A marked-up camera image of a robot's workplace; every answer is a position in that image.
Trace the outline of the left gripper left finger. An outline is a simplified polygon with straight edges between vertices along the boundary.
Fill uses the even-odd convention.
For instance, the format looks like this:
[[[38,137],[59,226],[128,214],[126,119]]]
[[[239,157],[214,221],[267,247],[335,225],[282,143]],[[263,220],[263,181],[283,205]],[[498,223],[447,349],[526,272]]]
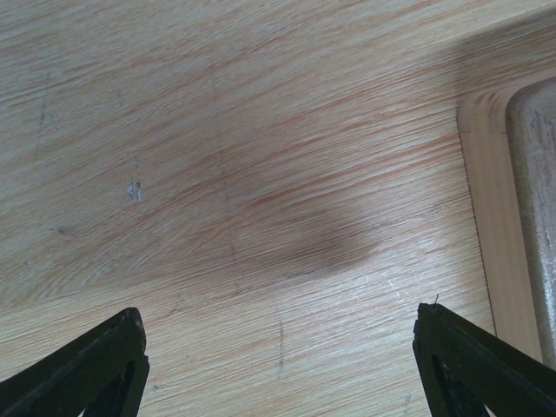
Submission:
[[[1,382],[2,416],[136,416],[149,374],[137,308],[125,308]]]

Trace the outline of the wooden chess board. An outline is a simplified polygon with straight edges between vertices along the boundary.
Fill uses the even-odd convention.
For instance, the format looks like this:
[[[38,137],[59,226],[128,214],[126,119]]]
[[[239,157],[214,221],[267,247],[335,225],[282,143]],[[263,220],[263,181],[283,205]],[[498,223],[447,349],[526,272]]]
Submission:
[[[457,115],[495,332],[555,366],[555,79],[469,96]]]

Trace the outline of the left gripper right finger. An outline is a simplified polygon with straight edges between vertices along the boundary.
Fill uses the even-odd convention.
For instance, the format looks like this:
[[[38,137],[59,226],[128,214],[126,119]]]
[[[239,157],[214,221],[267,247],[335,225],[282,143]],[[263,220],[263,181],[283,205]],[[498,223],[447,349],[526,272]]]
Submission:
[[[555,371],[444,306],[421,303],[413,350],[432,416],[554,416]]]

